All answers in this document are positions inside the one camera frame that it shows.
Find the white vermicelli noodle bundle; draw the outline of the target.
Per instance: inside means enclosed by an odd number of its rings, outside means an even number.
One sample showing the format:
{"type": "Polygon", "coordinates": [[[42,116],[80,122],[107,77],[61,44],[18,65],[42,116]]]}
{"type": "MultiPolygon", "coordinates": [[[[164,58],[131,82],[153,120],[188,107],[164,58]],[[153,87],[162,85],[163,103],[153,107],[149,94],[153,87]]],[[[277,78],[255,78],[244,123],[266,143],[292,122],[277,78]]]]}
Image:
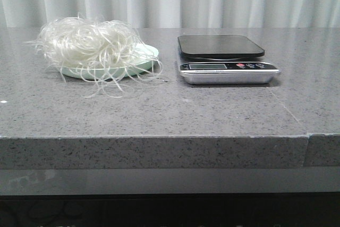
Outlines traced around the white vermicelli noodle bundle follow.
{"type": "MultiPolygon", "coordinates": [[[[135,55],[136,45],[145,43],[137,30],[127,22],[76,16],[45,24],[37,38],[27,44],[61,74],[62,67],[109,69],[127,64],[135,55]]],[[[124,79],[130,79],[143,88],[148,83],[161,81],[162,76],[163,63],[158,55],[157,63],[145,73],[122,79],[81,80],[93,86],[89,97],[105,95],[122,98],[135,95],[134,88],[124,84],[124,79]]]]}

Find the light green plastic plate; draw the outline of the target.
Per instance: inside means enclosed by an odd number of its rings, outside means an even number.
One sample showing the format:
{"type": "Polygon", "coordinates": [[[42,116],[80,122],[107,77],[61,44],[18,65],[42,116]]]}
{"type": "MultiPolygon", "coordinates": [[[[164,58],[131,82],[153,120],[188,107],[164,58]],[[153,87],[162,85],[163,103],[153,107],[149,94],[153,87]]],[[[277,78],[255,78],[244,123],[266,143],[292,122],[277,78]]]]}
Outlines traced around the light green plastic plate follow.
{"type": "Polygon", "coordinates": [[[129,76],[148,72],[158,61],[159,51],[153,46],[137,44],[135,55],[127,64],[119,64],[117,67],[104,68],[68,68],[62,67],[61,74],[68,77],[89,81],[122,79],[129,76]]]}

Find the black silver kitchen scale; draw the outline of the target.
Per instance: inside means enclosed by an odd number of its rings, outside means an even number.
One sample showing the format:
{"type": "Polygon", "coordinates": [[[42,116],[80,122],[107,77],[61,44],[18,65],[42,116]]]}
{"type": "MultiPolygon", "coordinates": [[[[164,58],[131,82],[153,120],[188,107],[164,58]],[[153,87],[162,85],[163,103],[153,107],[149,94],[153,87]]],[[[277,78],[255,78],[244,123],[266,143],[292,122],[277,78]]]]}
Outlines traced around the black silver kitchen scale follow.
{"type": "Polygon", "coordinates": [[[178,71],[193,85],[261,85],[280,74],[262,62],[265,50],[241,35],[183,35],[178,37],[178,71]]]}

